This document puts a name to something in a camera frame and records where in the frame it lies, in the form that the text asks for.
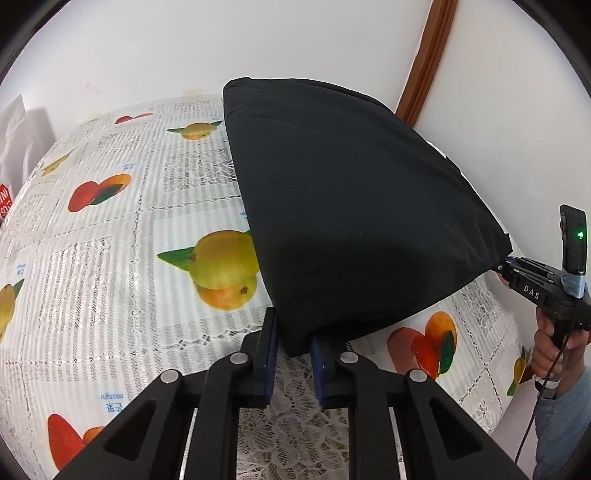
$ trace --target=red label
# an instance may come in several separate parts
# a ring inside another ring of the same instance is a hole
[[[6,217],[11,206],[12,198],[10,198],[10,191],[6,185],[0,184],[0,218]]]

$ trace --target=person's arm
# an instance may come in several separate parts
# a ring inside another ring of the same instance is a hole
[[[552,343],[554,326],[540,309],[536,310],[538,331],[535,334],[531,366],[544,378],[558,355]],[[572,455],[583,433],[591,423],[591,371],[585,368],[584,352],[588,332],[571,334],[567,344],[570,356],[565,365],[558,362],[555,371],[562,372],[554,400],[540,400],[535,412],[538,446],[535,454],[534,480],[544,480],[557,473]]]

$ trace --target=fruit print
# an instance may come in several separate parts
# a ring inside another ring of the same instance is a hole
[[[122,124],[123,122],[128,122],[129,120],[135,120],[136,118],[142,118],[143,116],[150,116],[150,115],[153,115],[153,113],[142,113],[141,115],[137,115],[137,116],[129,116],[129,115],[120,116],[117,120],[115,120],[115,125]]]
[[[208,137],[212,132],[215,132],[221,123],[221,120],[210,124],[198,122],[196,124],[187,125],[183,128],[169,128],[166,131],[181,134],[185,140],[202,140]]]
[[[456,325],[446,312],[436,312],[429,318],[425,334],[414,328],[401,327],[394,330],[386,342],[398,373],[404,375],[420,368],[432,379],[451,368],[456,347]]]
[[[223,290],[211,290],[195,285],[199,297],[210,307],[219,310],[236,310],[250,300],[256,291],[256,277],[249,277],[243,282]]]
[[[519,382],[521,381],[521,377],[523,377],[523,372],[525,371],[525,366],[527,364],[527,356],[528,355],[525,353],[525,347],[522,346],[521,356],[519,356],[513,364],[513,382],[507,390],[507,396],[509,397],[515,395],[517,387],[519,387]]]
[[[131,175],[126,173],[113,175],[100,184],[95,181],[86,181],[72,193],[68,203],[68,210],[75,213],[89,205],[103,203],[122,192],[130,182]]]
[[[157,255],[189,273],[197,295],[219,310],[236,310],[256,292],[259,265],[247,232],[219,230],[205,235],[194,247]]]
[[[68,157],[70,156],[70,154],[74,150],[75,150],[75,148],[73,150],[70,150],[66,155],[58,158],[52,164],[48,165],[47,167],[42,168],[41,170],[43,171],[43,173],[41,174],[41,177],[44,177],[45,175],[49,175],[50,173],[52,173],[57,167],[59,167],[62,163],[64,163],[68,159]]]
[[[99,184],[97,182],[84,182],[74,190],[74,193],[72,193],[70,202],[68,203],[68,210],[71,212],[79,212],[94,200],[98,191]]]
[[[0,342],[4,338],[6,327],[14,316],[18,293],[21,291],[24,278],[14,285],[4,285],[0,290]]]
[[[62,470],[80,451],[88,445],[103,429],[94,427],[83,438],[61,415],[53,413],[47,418],[47,437],[53,463]]]

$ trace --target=human hand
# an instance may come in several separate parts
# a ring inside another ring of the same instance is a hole
[[[545,378],[558,355],[559,349],[552,343],[552,335],[554,334],[552,321],[539,307],[535,309],[535,317],[538,322],[538,331],[534,336],[534,353],[531,359],[531,367],[536,375]],[[565,365],[559,361],[553,370],[556,373],[561,372],[556,397],[568,392],[583,375],[585,370],[584,354],[588,339],[589,332],[585,330],[575,330],[570,334],[566,345],[566,349],[570,351],[570,356]]]

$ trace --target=white paper bag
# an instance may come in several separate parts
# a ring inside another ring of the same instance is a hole
[[[41,156],[19,95],[0,113],[0,223]]]

